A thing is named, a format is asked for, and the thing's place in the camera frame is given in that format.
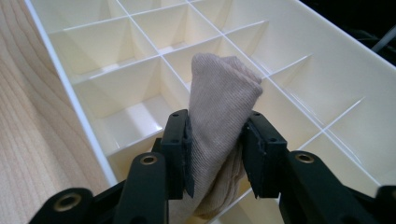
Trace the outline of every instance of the beige sock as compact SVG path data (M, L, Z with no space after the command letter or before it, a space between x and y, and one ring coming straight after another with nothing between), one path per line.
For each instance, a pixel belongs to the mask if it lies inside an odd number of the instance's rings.
M192 59L189 117L192 131L194 198L169 202L170 223L194 211L213 217L236 196L244 173L237 138L262 94L261 80L236 57L197 54Z

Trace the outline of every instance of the sock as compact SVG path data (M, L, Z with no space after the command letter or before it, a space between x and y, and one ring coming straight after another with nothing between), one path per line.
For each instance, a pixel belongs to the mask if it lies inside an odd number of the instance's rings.
M236 57L196 54L191 63L189 117L192 132L194 198L169 202L170 223L184 223L194 211L213 217L230 204L243 175L237 139L257 98L261 79Z

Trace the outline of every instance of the plastic compartment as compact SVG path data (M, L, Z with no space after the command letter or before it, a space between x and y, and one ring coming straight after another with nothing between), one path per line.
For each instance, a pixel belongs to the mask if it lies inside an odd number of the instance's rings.
M112 154L108 155L108 161L110 162L111 168L113 169L116 178L121 182L126 179L131 168L132 160L144 153L149 152L154 145L155 139L162 137L163 132L155 133L141 141L134 143L126 148L116 150Z
M254 110L262 113L288 141L288 150L295 150L319 132L317 127L271 81L262 82L264 94Z
M116 0L32 0L47 33L125 16Z
M185 3L184 0L119 0L129 14L150 11Z
M311 115L326 127L363 98L363 93L353 91L345 71L318 67L318 57L308 56L290 67L273 74L271 78Z
M284 223L277 201L274 199L256 200L253 191L249 190L245 195L241 196L236 204L230 206L224 213L213 218L208 223L226 224L226 223L247 223L260 224Z
M262 21L260 10L244 1L197 1L192 5L224 33Z
M189 5L156 10L133 18L160 53L197 44L219 35Z
M394 95L383 95L392 87L383 88L375 93L382 95L385 105L380 105L377 97L367 96L337 120L330 131L347 155L373 178L382 185L394 185L395 144L390 139L396 133L392 112L396 103Z
M69 29L49 37L72 82L157 55L128 18Z
M75 90L107 155L160 132L168 116L189 101L161 58L92 78Z
M270 21L251 24L230 32L227 36L268 74L311 54L304 47L304 42L293 40L289 31L273 25Z
M227 39L218 37L204 43L164 55L166 61L171 64L189 89L191 88L192 82L191 60L196 53L214 53L220 57L236 56L248 68L253 70L258 77L263 78L263 73L248 58L246 58L243 53L234 47Z

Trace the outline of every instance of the metal screw insert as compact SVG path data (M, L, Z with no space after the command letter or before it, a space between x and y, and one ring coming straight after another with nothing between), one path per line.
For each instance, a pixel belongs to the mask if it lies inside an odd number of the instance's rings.
M145 156L142 159L140 159L140 163L143 165L151 165L157 162L157 157L155 156Z
M304 162L304 163L312 163L314 162L314 158L308 154L300 153L295 156L297 161Z
M77 206L80 202L81 195L71 192L58 199L55 205L53 205L53 210L57 212L65 212Z

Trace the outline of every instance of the light wood surface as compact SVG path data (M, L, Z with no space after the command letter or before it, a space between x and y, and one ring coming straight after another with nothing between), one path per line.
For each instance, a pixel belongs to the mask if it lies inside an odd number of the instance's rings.
M27 223L63 189L107 184L24 2L0 10L0 223Z

